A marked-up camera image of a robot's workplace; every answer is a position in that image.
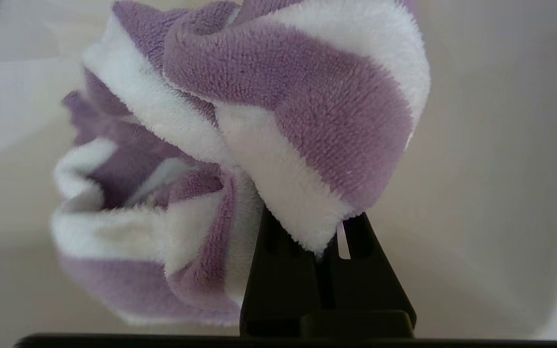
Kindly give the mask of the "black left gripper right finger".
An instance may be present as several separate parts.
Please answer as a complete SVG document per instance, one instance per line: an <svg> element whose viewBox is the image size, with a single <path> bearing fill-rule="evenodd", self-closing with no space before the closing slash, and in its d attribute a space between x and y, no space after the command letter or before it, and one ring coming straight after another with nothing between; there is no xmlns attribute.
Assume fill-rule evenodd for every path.
<svg viewBox="0 0 557 348"><path fill-rule="evenodd" d="M303 337L409 339L416 312L385 255L367 216L342 223L349 259L335 236L316 265L320 310L300 320Z"/></svg>

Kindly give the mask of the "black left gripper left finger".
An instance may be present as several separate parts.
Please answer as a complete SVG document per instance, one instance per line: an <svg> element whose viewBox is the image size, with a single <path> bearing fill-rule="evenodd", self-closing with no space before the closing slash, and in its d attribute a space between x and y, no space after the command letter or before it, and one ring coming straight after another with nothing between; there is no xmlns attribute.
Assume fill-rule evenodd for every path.
<svg viewBox="0 0 557 348"><path fill-rule="evenodd" d="M239 318L246 338L300 338L301 319L321 309L316 259L264 208Z"/></svg>

